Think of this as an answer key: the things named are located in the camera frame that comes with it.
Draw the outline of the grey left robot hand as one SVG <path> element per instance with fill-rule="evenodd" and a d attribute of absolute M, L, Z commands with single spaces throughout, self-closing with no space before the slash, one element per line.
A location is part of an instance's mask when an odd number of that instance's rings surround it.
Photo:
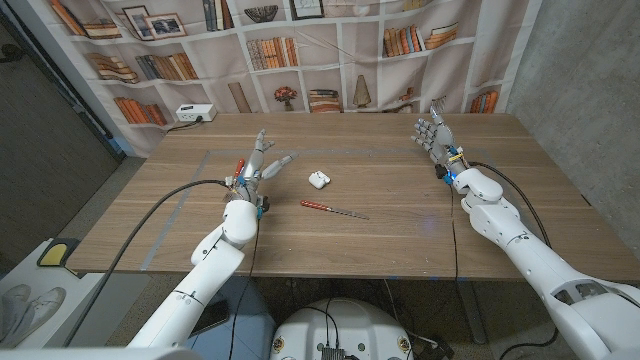
<path fill-rule="evenodd" d="M 249 160 L 244 163 L 240 172 L 231 181 L 230 190 L 223 198 L 224 202 L 243 200 L 258 205 L 260 203 L 260 195 L 258 194 L 260 181 L 275 177 L 287 164 L 298 157 L 298 154 L 293 152 L 274 161 L 269 166 L 263 167 L 264 153 L 275 144 L 274 141 L 266 141 L 265 134 L 265 129 L 257 134 Z"/>

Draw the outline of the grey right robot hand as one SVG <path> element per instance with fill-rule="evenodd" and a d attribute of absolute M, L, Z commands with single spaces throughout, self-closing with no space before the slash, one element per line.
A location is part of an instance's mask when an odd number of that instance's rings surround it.
<path fill-rule="evenodd" d="M 445 123 L 441 107 L 433 103 L 429 111 L 431 119 L 417 120 L 414 124 L 415 134 L 411 136 L 411 140 L 426 150 L 436 165 L 457 176 L 469 168 L 463 150 Z"/>

